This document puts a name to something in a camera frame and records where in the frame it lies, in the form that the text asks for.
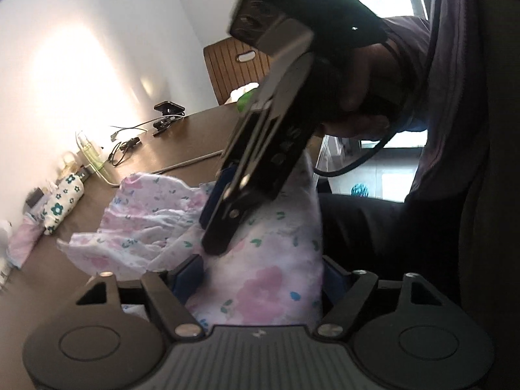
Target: floral fabric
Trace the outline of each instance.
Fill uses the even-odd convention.
[[[278,198],[251,213],[219,257],[200,244],[198,218],[211,189],[131,175],[96,233],[76,233],[58,246],[88,274],[110,270],[119,280],[171,270],[201,254],[204,282],[186,306],[207,330],[213,324],[314,326],[321,318],[322,250],[310,162],[302,158]]]
[[[84,187],[77,175],[69,175],[58,185],[47,203],[43,206],[40,218],[45,227],[44,234],[53,234],[63,219],[72,211],[83,196]]]

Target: white cable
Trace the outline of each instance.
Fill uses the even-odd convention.
[[[216,156],[222,154],[223,152],[224,152],[224,150],[220,150],[220,151],[212,152],[210,154],[201,155],[200,157],[197,157],[197,158],[194,158],[194,159],[191,159],[191,160],[188,160],[188,161],[183,161],[182,163],[179,162],[179,163],[174,164],[174,165],[172,165],[170,167],[161,168],[160,170],[156,170],[155,172],[152,172],[152,174],[153,175],[160,175],[160,174],[163,174],[163,173],[166,173],[166,172],[170,172],[171,170],[175,170],[176,168],[186,167],[186,166],[189,166],[191,164],[198,163],[199,161],[203,161],[203,160],[210,159],[212,157],[216,157]]]
[[[160,175],[160,174],[163,174],[163,173],[166,173],[166,172],[170,172],[171,170],[175,170],[176,168],[186,167],[186,166],[189,166],[191,164],[198,163],[199,161],[204,161],[204,160],[210,159],[212,157],[217,157],[218,155],[221,155],[223,152],[224,152],[224,150],[215,151],[215,152],[211,152],[210,154],[201,155],[200,157],[197,157],[197,158],[194,158],[194,159],[191,159],[191,160],[178,162],[177,164],[174,164],[172,166],[156,170],[155,172],[152,172],[151,174],[153,174],[153,175]],[[98,172],[98,170],[96,170],[95,168],[92,167],[92,164],[89,164],[88,166],[94,171],[94,173],[96,173],[96,175],[99,178],[101,178],[109,186],[111,186],[113,188],[118,188],[120,186],[119,184],[109,182],[104,175],[102,175],[100,172]]]
[[[167,118],[184,118],[184,113],[182,115],[180,114],[168,114],[167,116],[161,116],[161,117],[157,117],[157,118],[154,118],[152,120],[148,120],[146,122],[143,122],[143,123],[140,123],[140,124],[137,124],[136,126],[134,127],[120,127],[120,126],[109,126],[109,127],[115,127],[117,129],[119,129],[118,131],[114,132],[114,134],[112,136],[114,136],[114,140],[113,142],[115,142],[115,137],[118,135],[119,132],[121,132],[122,130],[129,130],[129,129],[137,129],[139,126],[142,126],[143,124],[146,124],[146,123],[151,123],[151,122],[156,122],[158,120],[165,120]]]

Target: person's hand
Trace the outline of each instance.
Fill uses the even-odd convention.
[[[389,40],[387,43],[398,53],[399,50],[393,41]],[[355,49],[345,70],[340,95],[340,106],[347,115],[340,121],[322,124],[318,134],[367,140],[382,138],[389,127],[388,118],[358,112],[367,95],[370,81],[375,78],[391,80],[397,85],[400,82],[397,61],[381,44]]]

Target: floor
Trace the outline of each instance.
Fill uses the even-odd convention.
[[[421,148],[384,148],[351,172],[329,179],[332,192],[350,195],[355,185],[364,185],[371,198],[402,202],[410,191],[420,154]]]

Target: white floral pillow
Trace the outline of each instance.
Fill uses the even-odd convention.
[[[83,196],[85,188],[77,175],[69,175],[63,179],[47,203],[43,206],[41,218],[45,231],[43,234],[53,234],[63,219],[72,211],[77,201]]]

